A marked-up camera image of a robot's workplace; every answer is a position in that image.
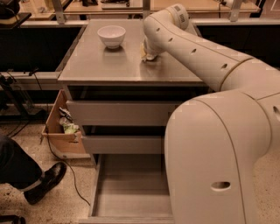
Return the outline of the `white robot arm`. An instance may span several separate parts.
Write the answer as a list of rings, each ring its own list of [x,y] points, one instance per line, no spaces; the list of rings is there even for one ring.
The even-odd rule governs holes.
[[[143,55],[167,52],[213,91],[171,114],[164,159],[175,224],[258,224],[253,169],[280,145],[280,73],[186,28],[179,3],[143,21]]]

